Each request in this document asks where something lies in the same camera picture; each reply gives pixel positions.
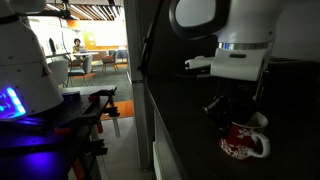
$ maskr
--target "mug handle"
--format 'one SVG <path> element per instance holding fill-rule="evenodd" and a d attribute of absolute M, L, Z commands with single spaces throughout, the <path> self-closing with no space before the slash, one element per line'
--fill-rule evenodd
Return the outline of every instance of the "mug handle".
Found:
<path fill-rule="evenodd" d="M 270 154 L 270 141 L 265 135 L 260 134 L 260 133 L 252 133 L 251 139 L 254 142 L 257 142 L 260 139 L 260 141 L 262 142 L 263 151 L 261 154 L 258 154 L 256 152 L 254 152 L 254 150 L 249 149 L 248 150 L 249 156 L 254 156 L 254 157 L 258 157 L 258 158 L 265 158 Z"/>

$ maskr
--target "orange wall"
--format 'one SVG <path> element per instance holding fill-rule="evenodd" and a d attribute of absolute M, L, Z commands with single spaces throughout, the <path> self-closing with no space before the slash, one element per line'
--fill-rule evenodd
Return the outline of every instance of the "orange wall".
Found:
<path fill-rule="evenodd" d="M 97 26 L 99 22 L 97 21 L 92 21 L 92 26 Z M 68 27 L 70 28 L 81 28 L 81 21 L 77 20 L 68 20 L 67 21 Z M 83 34 L 83 40 L 84 40 L 84 45 L 88 50 L 109 50 L 109 49 L 119 49 L 119 46 L 96 46 L 95 41 L 90 40 L 90 36 L 94 36 L 94 33 L 88 30 L 82 30 Z"/>

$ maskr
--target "wooden ceiling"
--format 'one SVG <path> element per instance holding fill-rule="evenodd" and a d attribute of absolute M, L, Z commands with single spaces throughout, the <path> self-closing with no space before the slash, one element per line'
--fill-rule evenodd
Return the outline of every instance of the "wooden ceiling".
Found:
<path fill-rule="evenodd" d="M 64 10 L 64 4 L 49 3 L 45 10 Z M 70 4 L 68 7 L 71 17 L 75 20 L 95 20 L 95 21 L 114 21 L 115 18 L 120 17 L 123 10 L 121 6 L 115 4 L 96 5 L 96 4 Z"/>

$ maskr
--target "person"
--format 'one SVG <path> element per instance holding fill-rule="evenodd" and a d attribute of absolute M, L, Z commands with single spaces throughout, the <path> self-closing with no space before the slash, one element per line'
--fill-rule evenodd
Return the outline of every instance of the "person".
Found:
<path fill-rule="evenodd" d="M 81 41 L 78 38 L 74 39 L 73 43 L 74 43 L 74 46 L 73 46 L 72 53 L 79 53 L 80 48 L 84 48 L 83 46 L 80 46 Z"/>

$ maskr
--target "wooden slat ceiling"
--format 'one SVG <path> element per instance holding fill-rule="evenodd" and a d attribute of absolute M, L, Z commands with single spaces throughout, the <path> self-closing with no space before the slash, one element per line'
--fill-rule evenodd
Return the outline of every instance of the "wooden slat ceiling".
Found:
<path fill-rule="evenodd" d="M 63 4 L 50 4 L 51 6 L 46 6 L 45 10 L 54 10 L 52 6 L 63 10 Z M 76 7 L 80 11 L 84 12 L 88 16 L 83 15 L 82 13 L 75 10 L 73 7 Z M 95 10 L 94 7 L 101 13 L 99 15 Z M 116 17 L 120 15 L 121 7 L 118 5 L 93 5 L 93 4 L 72 4 L 69 6 L 69 10 L 71 13 L 71 17 L 75 20 L 95 20 L 95 21 L 114 21 Z"/>

